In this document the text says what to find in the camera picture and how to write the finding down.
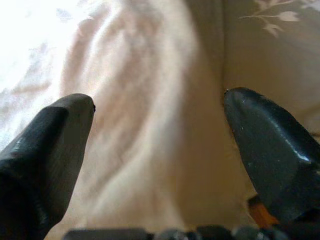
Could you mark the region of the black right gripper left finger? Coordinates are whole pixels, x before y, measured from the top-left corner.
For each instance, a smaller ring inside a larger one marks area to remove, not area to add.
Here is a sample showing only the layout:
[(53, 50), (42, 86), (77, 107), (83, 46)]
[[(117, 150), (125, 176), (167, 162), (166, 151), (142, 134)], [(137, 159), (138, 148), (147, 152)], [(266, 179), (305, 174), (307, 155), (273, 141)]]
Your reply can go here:
[(0, 153), (0, 237), (42, 240), (69, 206), (95, 105), (75, 93), (44, 107)]

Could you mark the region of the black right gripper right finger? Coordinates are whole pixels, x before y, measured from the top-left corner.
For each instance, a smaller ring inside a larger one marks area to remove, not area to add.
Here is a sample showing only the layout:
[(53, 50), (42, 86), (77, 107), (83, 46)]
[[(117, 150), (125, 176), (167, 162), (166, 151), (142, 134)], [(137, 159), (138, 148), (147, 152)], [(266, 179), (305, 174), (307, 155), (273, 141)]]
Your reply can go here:
[(319, 221), (319, 143), (287, 110), (248, 88), (225, 93), (224, 113), (268, 212), (280, 222)]

